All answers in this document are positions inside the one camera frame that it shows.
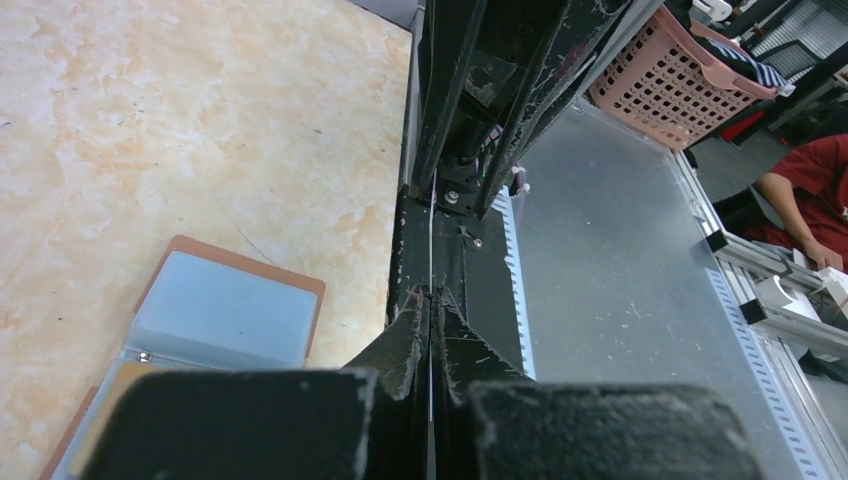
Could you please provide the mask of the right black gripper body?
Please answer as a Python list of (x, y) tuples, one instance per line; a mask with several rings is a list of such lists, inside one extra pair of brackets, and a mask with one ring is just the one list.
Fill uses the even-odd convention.
[(567, 1), (433, 4), (433, 195), (483, 216), (570, 103)]

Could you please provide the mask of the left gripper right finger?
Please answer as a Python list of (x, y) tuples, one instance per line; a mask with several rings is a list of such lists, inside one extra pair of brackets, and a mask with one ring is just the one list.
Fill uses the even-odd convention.
[(681, 384), (530, 379), (440, 290), (431, 313), (439, 479), (759, 479), (728, 404)]

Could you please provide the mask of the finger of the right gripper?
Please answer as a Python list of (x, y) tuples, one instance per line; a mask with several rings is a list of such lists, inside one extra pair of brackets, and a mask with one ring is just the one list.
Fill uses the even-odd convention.
[(427, 1), (414, 47), (415, 141), (409, 192), (429, 199), (438, 170), (438, 199), (471, 199), (480, 190), (478, 150), (489, 122), (463, 97), (487, 1)]
[(478, 218), (487, 215), (545, 112), (574, 82), (583, 63), (629, 8), (628, 1), (567, 1), (558, 8), (503, 124), (495, 156), (474, 204)]

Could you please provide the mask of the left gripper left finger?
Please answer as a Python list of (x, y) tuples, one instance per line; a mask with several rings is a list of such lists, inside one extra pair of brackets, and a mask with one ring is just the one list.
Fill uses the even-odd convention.
[(429, 292), (329, 370), (161, 370), (119, 398), (85, 479), (423, 479)]

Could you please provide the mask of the grey card sleeve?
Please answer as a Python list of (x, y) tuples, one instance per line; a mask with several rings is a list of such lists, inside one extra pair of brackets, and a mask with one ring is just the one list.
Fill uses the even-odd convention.
[[(430, 191), (430, 201), (429, 201), (429, 210), (428, 210), (428, 293), (430, 299), (430, 307), (433, 307), (436, 302), (437, 290), (435, 285), (435, 275), (434, 275), (434, 218), (435, 213), (437, 211), (436, 202), (437, 202), (437, 185), (438, 185), (438, 170), (434, 169), (431, 177), (431, 191)], [(433, 339), (433, 325), (434, 322), (432, 320), (432, 314), (429, 314), (429, 333), (428, 333), (428, 420), (430, 424), (434, 423), (434, 369), (433, 369), (433, 358), (434, 354), (432, 353), (432, 339)]]

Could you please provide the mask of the brown leather card holder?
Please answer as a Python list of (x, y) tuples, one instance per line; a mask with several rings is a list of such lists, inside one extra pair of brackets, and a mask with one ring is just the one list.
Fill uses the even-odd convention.
[(71, 442), (117, 361), (164, 369), (300, 369), (309, 355), (324, 281), (174, 236), (136, 303), (117, 358), (84, 396), (41, 473), (67, 473)]

